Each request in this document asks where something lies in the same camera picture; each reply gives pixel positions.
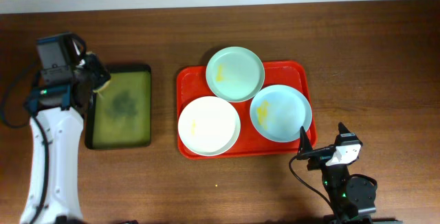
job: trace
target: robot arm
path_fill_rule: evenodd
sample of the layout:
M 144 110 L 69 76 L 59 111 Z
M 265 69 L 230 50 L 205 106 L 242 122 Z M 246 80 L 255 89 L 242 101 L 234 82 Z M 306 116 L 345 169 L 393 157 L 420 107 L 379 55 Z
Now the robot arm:
M 77 190 L 78 143 L 83 130 L 83 118 L 73 108 L 60 107 L 39 111 L 40 122 L 48 140 L 49 173 L 43 209 L 35 223 L 54 223 L 57 216 L 81 219 Z M 34 154 L 26 207 L 20 223 L 30 223 L 36 214 L 43 193 L 45 147 L 37 123 L 31 119 Z
M 34 86 L 25 103 L 34 151 L 20 223 L 62 223 L 83 217 L 77 188 L 82 115 L 93 91 L 102 89 L 110 74 L 75 34 L 42 38 L 37 48 L 45 86 Z
M 290 163 L 295 159 L 308 159 L 308 170 L 321 170 L 322 184 L 329 200 L 322 194 L 319 195 L 327 201 L 334 213 L 328 223 L 372 223 L 370 214 L 376 212 L 374 200 L 377 182 L 365 175 L 349 174 L 348 166 L 359 158 L 362 142 L 342 123 L 339 123 L 338 128 L 339 135 L 333 145 L 314 150 L 301 127 L 300 150 Z M 289 168 L 298 178 L 291 164 Z M 306 186 L 318 193 L 311 186 Z

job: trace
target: white plate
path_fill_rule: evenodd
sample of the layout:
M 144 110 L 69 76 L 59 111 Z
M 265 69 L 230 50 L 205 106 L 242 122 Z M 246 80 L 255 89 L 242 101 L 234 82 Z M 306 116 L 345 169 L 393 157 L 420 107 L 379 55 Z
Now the white plate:
M 181 112 L 177 129 L 183 144 L 192 152 L 215 156 L 229 150 L 240 134 L 235 108 L 218 97 L 193 100 Z
M 311 107 L 298 90 L 272 85 L 257 93 L 250 105 L 255 129 L 274 142 L 292 142 L 300 137 L 300 128 L 311 124 Z

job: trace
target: yellow food residue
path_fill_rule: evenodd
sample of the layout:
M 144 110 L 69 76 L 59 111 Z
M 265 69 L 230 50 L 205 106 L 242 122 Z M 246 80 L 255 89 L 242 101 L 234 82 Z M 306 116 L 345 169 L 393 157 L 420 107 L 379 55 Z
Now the yellow food residue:
M 258 118 L 258 123 L 267 130 L 267 117 L 269 116 L 269 111 L 267 110 L 269 102 L 264 100 L 260 107 L 256 108 L 256 116 Z
M 195 120 L 192 121 L 191 135 L 195 135 Z
M 217 77 L 215 78 L 216 81 L 222 81 L 225 80 L 223 77 L 223 65 L 219 65 L 219 68 L 217 69 Z

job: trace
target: light green plate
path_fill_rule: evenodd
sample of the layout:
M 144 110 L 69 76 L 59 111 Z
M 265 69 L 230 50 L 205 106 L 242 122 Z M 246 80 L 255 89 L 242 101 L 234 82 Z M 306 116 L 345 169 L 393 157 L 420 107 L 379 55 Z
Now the light green plate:
M 229 102 L 242 102 L 254 97 L 264 83 L 260 58 L 242 47 L 218 51 L 206 67 L 206 81 L 211 91 Z

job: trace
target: stain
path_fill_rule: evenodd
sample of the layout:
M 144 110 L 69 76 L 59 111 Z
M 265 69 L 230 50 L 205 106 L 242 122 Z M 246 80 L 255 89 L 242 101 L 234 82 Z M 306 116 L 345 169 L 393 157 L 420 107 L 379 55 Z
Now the stain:
M 195 120 L 192 121 L 191 135 L 195 135 Z
M 269 116 L 269 111 L 267 110 L 269 107 L 269 102 L 264 100 L 260 107 L 256 108 L 256 116 L 258 118 L 258 123 L 267 130 L 267 118 Z
M 111 109 L 106 110 L 110 118 L 118 119 L 121 117 L 133 118 L 138 114 L 136 101 L 130 96 L 128 90 L 118 93 L 111 101 Z
M 225 78 L 223 77 L 223 65 L 219 65 L 217 68 L 217 77 L 215 78 L 217 82 L 224 81 Z

